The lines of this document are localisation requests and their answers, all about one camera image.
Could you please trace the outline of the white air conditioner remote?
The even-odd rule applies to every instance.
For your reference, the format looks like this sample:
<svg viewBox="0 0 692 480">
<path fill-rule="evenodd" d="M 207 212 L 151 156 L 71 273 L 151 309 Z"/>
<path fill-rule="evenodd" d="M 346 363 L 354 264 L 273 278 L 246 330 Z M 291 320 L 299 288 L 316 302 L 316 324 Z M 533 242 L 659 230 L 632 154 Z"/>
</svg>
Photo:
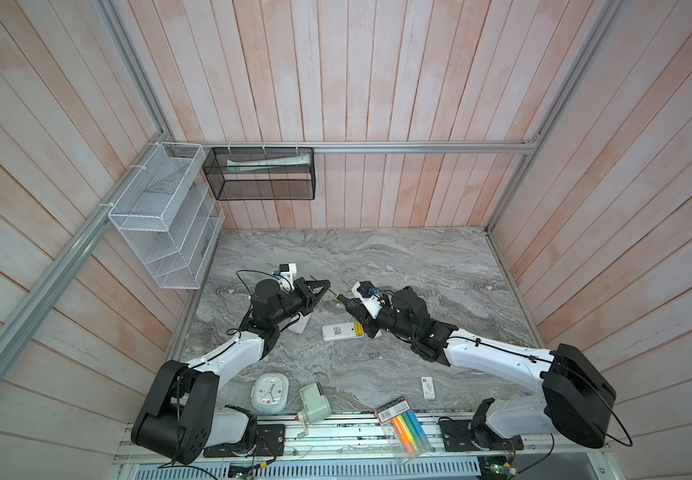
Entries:
<svg viewBox="0 0 692 480">
<path fill-rule="evenodd" d="M 322 337 L 325 342 L 357 339 L 362 338 L 363 335 L 362 326 L 354 322 L 330 324 L 322 327 Z"/>
</svg>

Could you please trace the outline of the red white remote control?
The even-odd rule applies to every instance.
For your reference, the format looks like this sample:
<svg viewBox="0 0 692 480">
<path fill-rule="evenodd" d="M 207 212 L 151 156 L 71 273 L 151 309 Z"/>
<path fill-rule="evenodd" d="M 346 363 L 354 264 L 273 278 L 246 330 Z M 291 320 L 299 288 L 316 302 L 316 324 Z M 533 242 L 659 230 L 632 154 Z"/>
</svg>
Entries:
<svg viewBox="0 0 692 480">
<path fill-rule="evenodd" d="M 311 314 L 303 315 L 300 318 L 298 318 L 294 323 L 291 323 L 288 327 L 288 330 L 298 335 L 303 334 L 310 319 Z"/>
</svg>

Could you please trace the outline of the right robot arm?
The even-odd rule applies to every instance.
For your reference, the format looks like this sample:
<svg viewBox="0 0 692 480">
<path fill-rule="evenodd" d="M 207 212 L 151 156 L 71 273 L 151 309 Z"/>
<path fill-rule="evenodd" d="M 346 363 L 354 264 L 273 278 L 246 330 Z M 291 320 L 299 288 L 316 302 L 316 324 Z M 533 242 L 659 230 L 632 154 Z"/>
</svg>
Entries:
<svg viewBox="0 0 692 480">
<path fill-rule="evenodd" d="M 411 287 L 389 294 L 363 282 L 337 299 L 369 337 L 385 330 L 427 362 L 481 371 L 528 390 L 516 400 L 482 401 L 474 429 L 503 439 L 560 434 L 583 447 L 604 446 L 616 392 L 578 348 L 529 348 L 476 335 L 432 318 Z"/>
</svg>

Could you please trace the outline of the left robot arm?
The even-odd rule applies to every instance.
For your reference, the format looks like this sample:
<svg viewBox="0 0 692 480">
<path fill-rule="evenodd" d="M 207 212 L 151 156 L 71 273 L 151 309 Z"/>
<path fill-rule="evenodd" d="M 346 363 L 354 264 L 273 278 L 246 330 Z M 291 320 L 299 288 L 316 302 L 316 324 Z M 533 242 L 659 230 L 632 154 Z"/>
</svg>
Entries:
<svg viewBox="0 0 692 480">
<path fill-rule="evenodd" d="M 131 442 L 174 463 L 188 465 L 206 448 L 254 447 L 257 420 L 240 407 L 216 408 L 218 391 L 245 368 L 265 358 L 281 332 L 310 315 L 331 286 L 298 278 L 283 288 L 258 282 L 233 336 L 214 350 L 160 366 L 132 427 Z"/>
</svg>

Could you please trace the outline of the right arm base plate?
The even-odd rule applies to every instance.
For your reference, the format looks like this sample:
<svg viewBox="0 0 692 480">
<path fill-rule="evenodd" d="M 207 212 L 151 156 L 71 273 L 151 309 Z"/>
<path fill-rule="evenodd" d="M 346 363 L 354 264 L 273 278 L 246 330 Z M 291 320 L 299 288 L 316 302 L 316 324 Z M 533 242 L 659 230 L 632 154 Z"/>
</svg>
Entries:
<svg viewBox="0 0 692 480">
<path fill-rule="evenodd" d="M 458 420 L 442 416 L 437 420 L 444 448 L 447 452 L 519 451 L 524 449 L 522 437 L 500 437 L 485 424 L 474 420 Z"/>
</svg>

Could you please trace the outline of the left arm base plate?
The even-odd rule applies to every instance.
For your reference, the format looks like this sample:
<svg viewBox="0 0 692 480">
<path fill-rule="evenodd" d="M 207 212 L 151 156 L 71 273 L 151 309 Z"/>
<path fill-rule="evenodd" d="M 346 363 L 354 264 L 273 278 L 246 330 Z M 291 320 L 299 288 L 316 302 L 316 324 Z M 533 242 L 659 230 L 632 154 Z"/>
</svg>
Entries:
<svg viewBox="0 0 692 480">
<path fill-rule="evenodd" d="M 206 458 L 233 458 L 283 455 L 286 427 L 283 424 L 261 424 L 251 426 L 249 432 L 237 443 L 223 443 L 206 447 L 203 456 Z"/>
</svg>

